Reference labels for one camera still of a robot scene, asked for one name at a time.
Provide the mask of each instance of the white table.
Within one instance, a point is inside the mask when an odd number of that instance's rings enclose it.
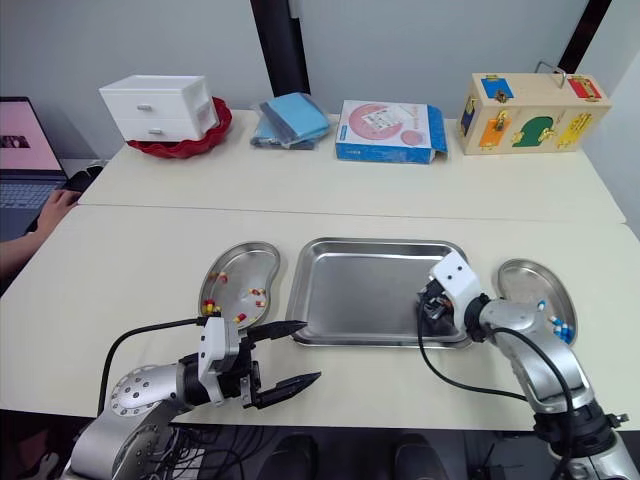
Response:
[[[73,210],[0,301],[0,407],[95,415],[100,374],[112,341],[141,325],[188,318],[209,266],[228,247],[274,244],[282,255],[270,319],[285,315],[297,255],[321,236],[449,240],[464,249],[488,293],[509,258],[551,268],[570,292],[579,333],[575,351],[607,412],[640,428],[640,244],[624,225],[444,220],[176,208]],[[183,327],[127,340],[110,388],[134,367],[176,361],[197,349]],[[509,363],[488,344],[433,351],[434,363],[470,384],[519,391]],[[255,351],[264,388],[305,372],[322,377],[297,397],[262,411],[238,402],[202,406],[181,420],[452,429],[528,430],[528,405],[474,394],[438,380],[415,349],[303,347],[290,339]]]
[[[188,160],[125,146],[80,200],[86,205],[221,208],[431,218],[623,223],[582,151],[464,156],[431,165],[341,161],[332,131],[314,151],[256,149],[257,115],[234,111],[226,141]]]

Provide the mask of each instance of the wooden toy box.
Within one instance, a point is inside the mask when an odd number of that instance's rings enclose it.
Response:
[[[568,152],[609,108],[588,75],[474,73],[458,130],[467,155]]]

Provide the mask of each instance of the laptop screen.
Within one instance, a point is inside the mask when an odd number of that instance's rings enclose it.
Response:
[[[0,170],[62,170],[26,98],[0,101]]]

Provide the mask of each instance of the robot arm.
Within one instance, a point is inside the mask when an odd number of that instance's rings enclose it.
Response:
[[[434,266],[431,278],[421,293],[421,321],[438,322],[448,314],[454,331],[466,332],[475,342],[488,339],[498,347],[511,362],[535,412],[536,434],[549,443],[556,460],[566,448],[564,432],[568,425],[572,428],[572,458],[567,470],[573,478],[640,480],[622,439],[613,431],[628,418],[603,413],[573,351],[551,332],[536,305],[489,299],[475,273],[456,252]],[[563,388],[542,357],[517,336],[495,332],[500,328],[525,336],[551,360],[569,387],[573,415],[567,413]]]
[[[235,323],[209,317],[198,353],[171,365],[136,368],[116,384],[104,411],[78,439],[62,478],[139,478],[160,434],[177,415],[203,403],[220,406],[227,398],[241,397],[244,408],[265,408],[297,395],[320,372],[260,392],[260,371],[251,350],[256,342],[290,335],[305,325],[272,322],[250,328],[240,338]]]

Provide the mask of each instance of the blue and white box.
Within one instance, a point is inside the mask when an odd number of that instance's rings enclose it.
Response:
[[[343,160],[431,163],[446,157],[442,112],[415,103],[345,100],[336,132],[336,154]]]

